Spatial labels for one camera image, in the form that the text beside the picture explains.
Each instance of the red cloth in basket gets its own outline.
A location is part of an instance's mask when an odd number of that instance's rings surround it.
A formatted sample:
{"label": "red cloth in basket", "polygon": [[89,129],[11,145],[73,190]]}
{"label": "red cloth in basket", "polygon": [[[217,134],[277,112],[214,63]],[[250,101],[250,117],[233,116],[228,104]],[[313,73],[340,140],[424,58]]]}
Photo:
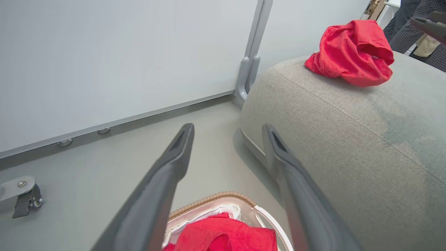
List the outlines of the red cloth in basket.
{"label": "red cloth in basket", "polygon": [[177,243],[163,251],[277,251],[276,231],[250,227],[228,213],[187,224]]}
{"label": "red cloth in basket", "polygon": [[312,72],[342,77],[361,86],[379,85],[390,79],[393,52],[376,21],[354,20],[327,28],[319,45],[305,62]]}

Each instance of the gray ottoman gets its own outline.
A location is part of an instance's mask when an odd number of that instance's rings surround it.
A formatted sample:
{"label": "gray ottoman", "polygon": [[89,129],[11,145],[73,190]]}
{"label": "gray ottoman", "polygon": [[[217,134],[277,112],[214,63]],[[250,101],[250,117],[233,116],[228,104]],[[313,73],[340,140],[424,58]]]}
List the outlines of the gray ottoman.
{"label": "gray ottoman", "polygon": [[272,124],[365,250],[445,250],[446,74],[396,53],[388,82],[360,88],[307,58],[254,84],[240,118],[249,149],[265,163]]}

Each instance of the floor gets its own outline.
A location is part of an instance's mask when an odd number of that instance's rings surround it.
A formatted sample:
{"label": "floor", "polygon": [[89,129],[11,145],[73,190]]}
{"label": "floor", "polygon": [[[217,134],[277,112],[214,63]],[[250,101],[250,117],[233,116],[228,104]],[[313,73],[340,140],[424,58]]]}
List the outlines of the floor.
{"label": "floor", "polygon": [[243,144],[240,104],[233,95],[0,159],[0,183],[31,175],[44,204],[12,219],[14,200],[0,203],[2,250],[89,250],[118,209],[185,123],[195,125],[187,174],[172,211],[206,196],[236,191],[272,214],[288,236],[277,185]]}

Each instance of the brown basket rim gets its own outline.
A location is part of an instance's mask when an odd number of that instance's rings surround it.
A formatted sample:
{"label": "brown basket rim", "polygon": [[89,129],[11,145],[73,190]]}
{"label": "brown basket rim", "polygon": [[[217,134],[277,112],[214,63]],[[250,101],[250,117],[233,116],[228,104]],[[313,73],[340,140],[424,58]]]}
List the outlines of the brown basket rim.
{"label": "brown basket rim", "polygon": [[169,214],[169,221],[171,221],[171,220],[175,219],[176,217],[181,216],[181,215],[183,215],[183,214],[185,214],[185,213],[187,213],[187,212],[189,212],[189,211],[191,211],[191,210],[193,210],[193,209],[195,209],[197,207],[200,207],[200,206],[202,206],[204,204],[207,204],[207,203],[212,202],[212,201],[216,201],[216,200],[221,199],[221,198],[228,198],[228,197],[239,199],[239,200],[245,202],[246,204],[250,205],[252,208],[254,208],[257,205],[248,196],[246,196],[244,194],[241,194],[239,192],[231,192],[231,191],[219,192],[219,193],[213,194],[211,196],[208,196],[206,198],[203,198],[203,199],[201,199],[199,201],[190,203],[189,205],[183,206],[182,208],[177,209],[177,210],[171,212]]}

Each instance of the white basket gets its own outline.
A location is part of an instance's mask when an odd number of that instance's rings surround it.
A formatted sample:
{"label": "white basket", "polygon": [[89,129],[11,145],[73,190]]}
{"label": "white basket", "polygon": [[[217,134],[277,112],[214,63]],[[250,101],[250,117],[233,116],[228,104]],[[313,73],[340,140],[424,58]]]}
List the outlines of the white basket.
{"label": "white basket", "polygon": [[172,212],[169,216],[166,232],[172,231],[176,227],[194,219],[203,212],[224,205],[236,205],[240,207],[242,221],[249,226],[266,227],[260,218],[260,215],[263,216],[276,230],[276,233],[283,242],[286,250],[293,251],[291,242],[274,217],[265,209],[257,206],[251,199],[238,192],[220,192]]}

